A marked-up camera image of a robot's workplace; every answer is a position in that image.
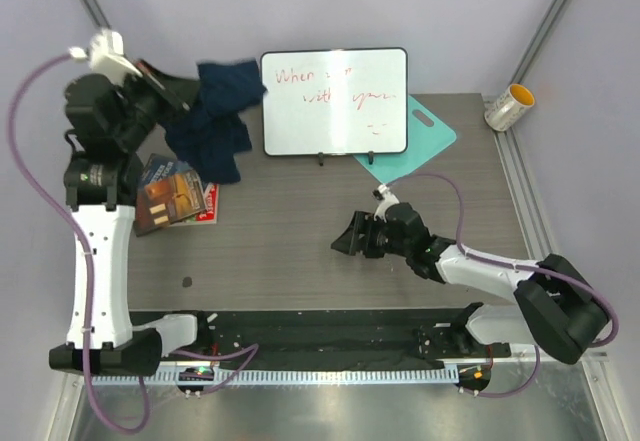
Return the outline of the blue nineteen eighty-four book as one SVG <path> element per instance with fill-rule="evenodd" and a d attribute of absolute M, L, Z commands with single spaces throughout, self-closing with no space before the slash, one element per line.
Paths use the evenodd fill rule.
<path fill-rule="evenodd" d="M 143 188 L 175 174 L 190 170 L 191 167 L 186 162 L 166 155 L 153 153 L 143 168 L 143 172 L 139 180 L 139 187 Z"/>

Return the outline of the white whiteboard with red writing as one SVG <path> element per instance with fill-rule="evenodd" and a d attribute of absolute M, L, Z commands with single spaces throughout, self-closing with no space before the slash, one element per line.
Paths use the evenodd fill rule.
<path fill-rule="evenodd" d="M 407 149 L 405 49 L 266 52 L 260 74 L 267 155 L 373 159 Z"/>

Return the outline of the dark blue t shirt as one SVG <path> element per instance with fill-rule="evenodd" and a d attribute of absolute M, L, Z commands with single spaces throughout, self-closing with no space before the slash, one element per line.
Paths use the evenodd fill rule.
<path fill-rule="evenodd" d="M 177 159 L 204 183 L 241 181 L 235 156 L 252 149 L 240 113 L 261 104 L 267 88 L 256 59 L 197 65 L 200 87 L 190 111 L 164 126 L 165 141 Z"/>

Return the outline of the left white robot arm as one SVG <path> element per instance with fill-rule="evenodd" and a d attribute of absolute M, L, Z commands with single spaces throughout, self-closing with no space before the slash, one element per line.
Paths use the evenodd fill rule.
<path fill-rule="evenodd" d="M 198 83 L 144 60 L 112 81 L 94 72 L 65 89 L 64 134 L 72 154 L 65 206 L 76 239 L 73 314 L 66 340 L 49 352 L 56 371 L 98 376 L 152 376 L 176 350 L 205 358 L 212 334 L 195 312 L 167 313 L 135 326 L 128 306 L 128 252 L 143 164 L 137 154 L 160 121 L 183 117 Z"/>

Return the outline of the red paperback book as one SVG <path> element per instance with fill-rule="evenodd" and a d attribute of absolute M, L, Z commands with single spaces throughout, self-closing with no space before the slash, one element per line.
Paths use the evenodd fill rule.
<path fill-rule="evenodd" d="M 173 228 L 186 226 L 205 226 L 217 223 L 219 207 L 219 186 L 214 183 L 209 183 L 203 191 L 203 196 L 206 209 L 201 213 L 198 213 L 173 224 Z"/>

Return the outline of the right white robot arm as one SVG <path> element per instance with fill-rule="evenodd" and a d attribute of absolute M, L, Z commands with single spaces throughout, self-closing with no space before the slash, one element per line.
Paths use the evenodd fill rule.
<path fill-rule="evenodd" d="M 494 343 L 531 344 L 557 361 L 574 364 L 613 321 L 565 258 L 509 260 L 470 249 L 431 233 L 405 202 L 382 214 L 355 212 L 331 248 L 370 259 L 396 255 L 420 278 L 506 300 L 504 306 L 480 305 L 452 330 L 453 347 L 465 356 Z"/>

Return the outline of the dark orange cover book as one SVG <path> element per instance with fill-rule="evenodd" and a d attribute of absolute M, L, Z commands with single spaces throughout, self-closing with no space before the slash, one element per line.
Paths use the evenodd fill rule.
<path fill-rule="evenodd" d="M 206 210 L 200 178 L 194 170 L 176 173 L 138 190 L 133 224 L 140 237 Z"/>

